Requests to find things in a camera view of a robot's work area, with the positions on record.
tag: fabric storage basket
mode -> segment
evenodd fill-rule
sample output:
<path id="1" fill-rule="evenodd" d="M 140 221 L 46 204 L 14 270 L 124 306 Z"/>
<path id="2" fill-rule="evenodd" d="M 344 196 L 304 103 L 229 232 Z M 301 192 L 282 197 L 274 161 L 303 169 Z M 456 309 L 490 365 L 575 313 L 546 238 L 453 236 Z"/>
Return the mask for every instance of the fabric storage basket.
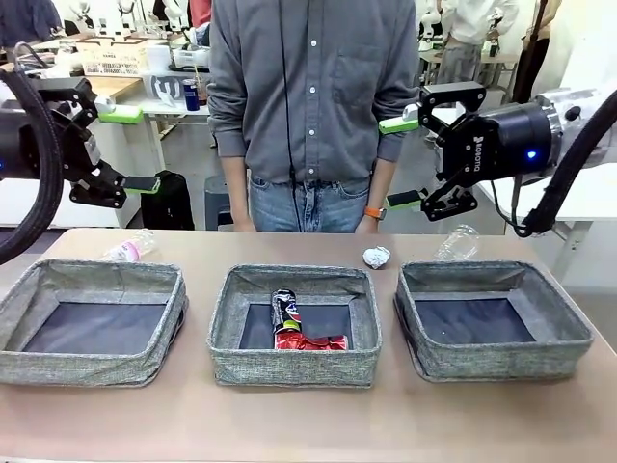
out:
<path id="1" fill-rule="evenodd" d="M 0 302 L 0 382 L 144 386 L 187 306 L 171 265 L 42 260 Z"/>
<path id="2" fill-rule="evenodd" d="M 275 350 L 271 294 L 297 295 L 309 338 L 347 335 L 345 351 Z M 340 267 L 240 265 L 227 274 L 207 339 L 223 385 L 368 388 L 382 335 L 367 272 Z"/>
<path id="3" fill-rule="evenodd" d="M 146 48 L 162 41 L 91 37 L 76 43 L 85 75 L 140 77 L 148 68 Z"/>
<path id="4" fill-rule="evenodd" d="M 410 263 L 395 304 L 429 381 L 568 377 L 593 341 L 561 286 L 522 262 Z"/>

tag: gray fabric basket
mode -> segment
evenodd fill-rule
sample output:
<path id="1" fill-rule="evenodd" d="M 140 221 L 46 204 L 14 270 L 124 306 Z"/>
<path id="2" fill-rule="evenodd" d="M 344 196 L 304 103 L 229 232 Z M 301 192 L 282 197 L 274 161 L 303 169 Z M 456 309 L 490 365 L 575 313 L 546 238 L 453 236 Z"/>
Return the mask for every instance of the gray fabric basket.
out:
<path id="1" fill-rule="evenodd" d="M 353 347 L 347 351 L 240 349 L 252 304 L 270 304 L 273 291 L 292 289 L 298 306 L 347 306 Z M 375 290 L 363 270 L 239 265 L 229 270 L 207 339 L 222 385 L 354 387 L 372 385 L 382 334 Z"/>
<path id="2" fill-rule="evenodd" d="M 171 265 L 42 260 L 0 302 L 0 382 L 144 386 L 187 306 Z"/>
<path id="3" fill-rule="evenodd" d="M 421 301 L 483 299 L 507 301 L 532 341 L 442 343 L 428 335 L 426 315 L 422 319 L 417 308 Z M 593 341 L 584 315 L 561 286 L 522 262 L 409 263 L 395 303 L 409 328 L 415 367 L 434 382 L 569 377 Z"/>

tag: crushed plastic bottle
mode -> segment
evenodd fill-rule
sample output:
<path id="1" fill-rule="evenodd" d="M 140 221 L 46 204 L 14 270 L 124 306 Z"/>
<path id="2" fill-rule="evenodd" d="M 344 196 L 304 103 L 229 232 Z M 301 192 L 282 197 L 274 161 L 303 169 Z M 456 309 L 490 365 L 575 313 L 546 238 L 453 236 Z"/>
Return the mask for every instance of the crushed plastic bottle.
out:
<path id="1" fill-rule="evenodd" d="M 467 260 L 478 252 L 478 232 L 469 225 L 459 225 L 435 253 L 435 260 Z"/>
<path id="2" fill-rule="evenodd" d="M 156 241 L 150 230 L 139 230 L 130 239 L 105 253 L 103 260 L 116 262 L 139 262 L 147 253 L 154 251 Z"/>

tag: gray button-up shirt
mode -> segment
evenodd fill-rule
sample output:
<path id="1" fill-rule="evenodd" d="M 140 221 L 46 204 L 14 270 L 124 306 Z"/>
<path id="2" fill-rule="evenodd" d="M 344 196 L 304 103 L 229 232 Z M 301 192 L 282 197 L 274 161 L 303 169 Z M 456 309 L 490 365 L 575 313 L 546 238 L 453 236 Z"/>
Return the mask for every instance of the gray button-up shirt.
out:
<path id="1" fill-rule="evenodd" d="M 414 0 L 214 0 L 210 126 L 222 157 L 289 181 L 279 1 L 291 152 L 298 180 L 368 178 L 404 135 L 378 122 L 414 102 Z"/>

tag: orange watch strap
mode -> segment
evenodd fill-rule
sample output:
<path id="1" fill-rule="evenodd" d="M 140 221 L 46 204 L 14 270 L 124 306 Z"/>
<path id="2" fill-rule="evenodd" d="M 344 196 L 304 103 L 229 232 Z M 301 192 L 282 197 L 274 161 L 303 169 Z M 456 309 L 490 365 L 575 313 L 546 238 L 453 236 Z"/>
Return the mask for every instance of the orange watch strap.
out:
<path id="1" fill-rule="evenodd" d="M 364 215 L 368 217 L 372 217 L 373 219 L 381 219 L 382 217 L 382 209 L 376 209 L 375 207 L 367 207 L 364 210 Z"/>

